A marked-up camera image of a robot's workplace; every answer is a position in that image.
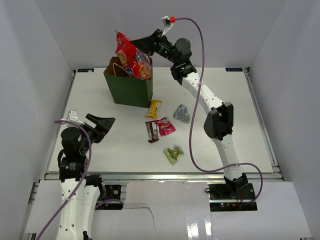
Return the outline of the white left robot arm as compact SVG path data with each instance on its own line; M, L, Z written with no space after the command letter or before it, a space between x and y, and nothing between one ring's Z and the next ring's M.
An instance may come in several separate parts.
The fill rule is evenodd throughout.
M61 132L62 150L58 155L62 208L58 240L90 240L97 201L106 194L100 174L88 174L92 145L100 143L115 122L114 117L87 114L94 127L70 113Z

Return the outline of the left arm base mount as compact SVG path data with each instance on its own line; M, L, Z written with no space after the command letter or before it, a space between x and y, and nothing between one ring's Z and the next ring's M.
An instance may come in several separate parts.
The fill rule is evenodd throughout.
M100 196L97 200L97 205L102 203L105 200L117 199L120 201L124 201L122 199L122 186L120 184L106 184L105 185L105 194L104 196ZM123 208L123 204L118 201L108 201L102 205L100 205L97 210L121 210Z

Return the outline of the large red snack bag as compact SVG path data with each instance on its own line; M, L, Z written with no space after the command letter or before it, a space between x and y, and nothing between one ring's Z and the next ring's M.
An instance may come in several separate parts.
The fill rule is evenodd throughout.
M151 62L149 58L137 49L120 31L116 31L115 54L129 75L142 80L151 79Z

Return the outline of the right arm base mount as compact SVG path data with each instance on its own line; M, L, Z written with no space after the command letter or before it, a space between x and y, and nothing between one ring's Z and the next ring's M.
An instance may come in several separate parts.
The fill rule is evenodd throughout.
M209 197L211 212L244 212L257 211L257 203L252 201L256 195L253 185L249 183L239 192L232 192L225 183L209 184L204 190Z

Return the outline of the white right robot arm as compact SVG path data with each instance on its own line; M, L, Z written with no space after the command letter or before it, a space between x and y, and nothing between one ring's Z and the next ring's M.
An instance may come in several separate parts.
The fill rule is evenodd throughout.
M157 53L173 64L170 69L173 78L195 97L207 115L203 128L217 147L227 185L226 195L233 200L238 199L243 195L248 179L233 144L234 106L215 96L200 80L201 76L190 61L190 41L179 38L171 43L162 30L157 29L152 35L131 40L131 43L147 56Z

